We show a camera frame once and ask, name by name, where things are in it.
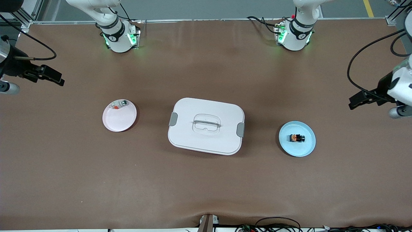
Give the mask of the white lidded storage box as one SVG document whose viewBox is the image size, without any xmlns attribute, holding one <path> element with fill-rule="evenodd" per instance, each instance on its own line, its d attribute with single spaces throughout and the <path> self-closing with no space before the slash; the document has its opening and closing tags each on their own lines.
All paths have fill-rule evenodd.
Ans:
<svg viewBox="0 0 412 232">
<path fill-rule="evenodd" d="M 242 145 L 245 114 L 241 107 L 224 102 L 182 98 L 169 120 L 169 142 L 182 149 L 233 155 Z"/>
</svg>

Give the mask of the light blue round plate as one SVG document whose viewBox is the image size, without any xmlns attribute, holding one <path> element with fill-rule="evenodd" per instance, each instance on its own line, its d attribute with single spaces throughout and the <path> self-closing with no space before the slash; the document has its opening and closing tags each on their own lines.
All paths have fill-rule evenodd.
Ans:
<svg viewBox="0 0 412 232">
<path fill-rule="evenodd" d="M 305 142 L 290 142 L 290 134 L 304 135 Z M 316 146 L 314 131 L 311 127 L 300 121 L 290 121 L 285 123 L 279 131 L 278 138 L 282 149 L 293 157 L 306 157 L 314 151 Z"/>
</svg>

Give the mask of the pink round plate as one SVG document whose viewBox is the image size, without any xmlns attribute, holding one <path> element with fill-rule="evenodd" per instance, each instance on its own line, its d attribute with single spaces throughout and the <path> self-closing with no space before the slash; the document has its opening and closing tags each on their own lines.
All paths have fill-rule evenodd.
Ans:
<svg viewBox="0 0 412 232">
<path fill-rule="evenodd" d="M 128 105 L 119 110 L 111 109 L 109 107 L 110 103 L 104 108 L 102 122 L 106 129 L 112 132 L 123 132 L 134 125 L 138 119 L 138 109 L 133 102 L 127 101 Z"/>
</svg>

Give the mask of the brown table cover sheet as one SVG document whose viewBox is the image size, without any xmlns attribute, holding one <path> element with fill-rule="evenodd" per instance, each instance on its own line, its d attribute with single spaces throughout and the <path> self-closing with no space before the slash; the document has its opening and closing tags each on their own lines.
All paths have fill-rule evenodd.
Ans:
<svg viewBox="0 0 412 232">
<path fill-rule="evenodd" d="M 321 20 L 310 44 L 289 52 L 250 21 L 147 24 L 140 48 L 116 54 L 94 25 L 33 25 L 62 73 L 0 94 L 0 229 L 174 228 L 203 214 L 222 224 L 288 217 L 303 227 L 412 225 L 412 118 L 392 104 L 350 110 L 359 90 L 351 57 L 394 32 L 383 19 Z M 231 156 L 174 147 L 174 104 L 227 102 L 245 113 Z M 102 122 L 126 99 L 138 119 L 126 131 Z M 316 146 L 287 154 L 281 127 L 300 121 Z"/>
</svg>

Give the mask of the aluminium frame profile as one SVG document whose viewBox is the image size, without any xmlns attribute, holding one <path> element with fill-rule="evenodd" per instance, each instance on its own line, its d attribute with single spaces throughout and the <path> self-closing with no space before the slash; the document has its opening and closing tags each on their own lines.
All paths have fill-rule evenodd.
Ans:
<svg viewBox="0 0 412 232">
<path fill-rule="evenodd" d="M 409 12 L 412 9 L 412 0 L 384 0 L 390 6 L 394 7 L 394 10 L 390 15 L 385 16 L 387 25 L 396 25 L 396 18 L 403 12 Z"/>
<path fill-rule="evenodd" d="M 21 29 L 28 32 L 30 26 L 37 22 L 44 0 L 23 0 L 22 6 L 11 15 L 21 23 Z"/>
</svg>

